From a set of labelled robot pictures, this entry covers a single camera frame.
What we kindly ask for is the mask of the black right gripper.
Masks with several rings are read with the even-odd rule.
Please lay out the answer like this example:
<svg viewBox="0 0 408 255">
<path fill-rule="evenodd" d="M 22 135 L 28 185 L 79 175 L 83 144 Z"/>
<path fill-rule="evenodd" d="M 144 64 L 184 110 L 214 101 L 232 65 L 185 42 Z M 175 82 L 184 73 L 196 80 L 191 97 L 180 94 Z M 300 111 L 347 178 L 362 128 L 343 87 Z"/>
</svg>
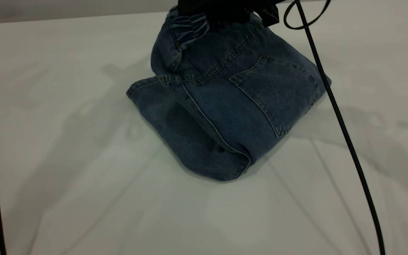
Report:
<svg viewBox="0 0 408 255">
<path fill-rule="evenodd" d="M 210 21 L 245 23 L 251 13 L 257 13 L 264 27 L 280 21 L 277 4 L 280 0 L 179 0 L 181 16 L 204 13 Z"/>
</svg>

